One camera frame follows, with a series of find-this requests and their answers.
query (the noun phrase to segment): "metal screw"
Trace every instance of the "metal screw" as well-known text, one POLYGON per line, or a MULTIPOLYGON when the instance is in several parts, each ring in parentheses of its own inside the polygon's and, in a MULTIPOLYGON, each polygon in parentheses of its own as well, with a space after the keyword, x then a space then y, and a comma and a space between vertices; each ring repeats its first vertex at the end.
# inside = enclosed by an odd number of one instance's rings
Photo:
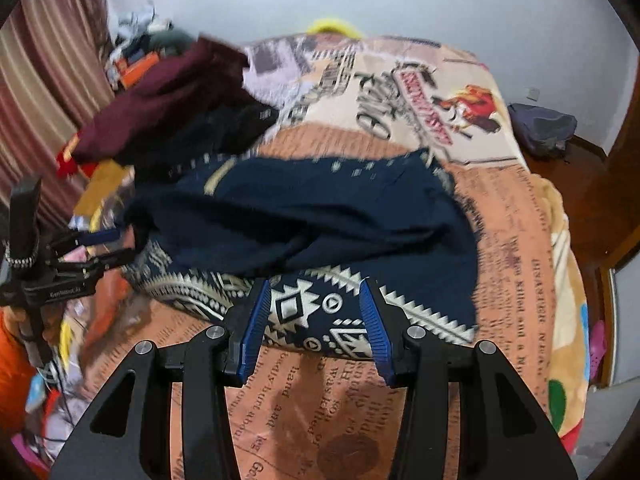
POLYGON ((495 345, 491 341, 481 341, 478 348, 483 354, 495 354, 495 345))
POLYGON ((152 348, 153 345, 151 344, 151 341, 140 341, 136 345, 136 353, 140 355, 148 354, 152 348))
POLYGON ((207 328, 205 334, 207 334, 207 337, 209 339, 218 339, 219 337, 225 335, 225 328, 220 325, 210 326, 209 328, 207 328))
POLYGON ((413 325, 406 329, 406 334, 413 339, 422 339, 427 335, 427 331, 419 325, 413 325))

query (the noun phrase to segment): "pile of clothes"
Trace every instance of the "pile of clothes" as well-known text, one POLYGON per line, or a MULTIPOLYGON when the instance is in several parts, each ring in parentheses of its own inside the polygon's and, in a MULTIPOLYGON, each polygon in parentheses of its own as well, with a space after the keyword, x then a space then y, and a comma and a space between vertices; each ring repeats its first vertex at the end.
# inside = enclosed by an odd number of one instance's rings
POLYGON ((125 270, 133 287, 220 320, 254 278, 268 277, 267 342, 367 359, 358 285, 372 276, 413 322, 471 342, 476 237, 431 150, 380 160, 254 156, 278 110, 243 88, 247 67, 243 53, 200 37, 82 129, 78 162, 135 169, 118 213, 139 251, 125 270))
POLYGON ((170 20, 160 19, 151 4, 140 12, 127 12, 118 19, 116 48, 104 67, 107 79, 114 91, 121 86, 128 88, 161 57, 183 54, 193 41, 185 31, 174 28, 170 20), (130 75, 136 66, 142 70, 130 75))

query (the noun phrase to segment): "electrical outlet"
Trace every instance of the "electrical outlet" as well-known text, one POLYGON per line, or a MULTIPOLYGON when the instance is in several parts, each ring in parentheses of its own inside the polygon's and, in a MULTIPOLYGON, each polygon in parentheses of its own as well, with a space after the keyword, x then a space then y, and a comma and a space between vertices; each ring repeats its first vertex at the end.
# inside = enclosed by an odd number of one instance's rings
POLYGON ((529 88, 527 92, 527 99, 531 99, 532 101, 537 101, 540 98, 540 90, 537 88, 529 88))

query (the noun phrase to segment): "white wall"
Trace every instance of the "white wall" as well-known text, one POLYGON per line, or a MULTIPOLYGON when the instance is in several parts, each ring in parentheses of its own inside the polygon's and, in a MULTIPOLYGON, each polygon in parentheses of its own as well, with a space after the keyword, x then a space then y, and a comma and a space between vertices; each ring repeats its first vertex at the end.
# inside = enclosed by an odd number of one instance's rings
MULTIPOLYGON (((112 0, 118 12, 147 0, 112 0)), ((153 0, 177 26, 241 43, 337 16, 367 35, 429 38, 475 52, 507 102, 573 114, 607 152, 631 97, 638 50, 607 0, 153 0)))

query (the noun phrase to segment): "orange fabric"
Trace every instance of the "orange fabric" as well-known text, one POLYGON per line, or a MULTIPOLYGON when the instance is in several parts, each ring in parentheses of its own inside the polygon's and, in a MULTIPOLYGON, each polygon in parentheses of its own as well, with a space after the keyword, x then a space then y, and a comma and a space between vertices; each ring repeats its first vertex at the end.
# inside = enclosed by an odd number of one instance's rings
POLYGON ((122 86, 124 86, 124 88, 130 88, 135 85, 135 83, 140 81, 140 78, 145 75, 145 72, 158 61, 160 61, 160 56, 158 56, 157 52, 152 52, 151 54, 147 54, 141 60, 135 62, 127 68, 124 74, 120 76, 122 86))
POLYGON ((20 343, 6 331, 0 313, 0 428, 14 434, 24 424, 24 404, 36 373, 20 343))

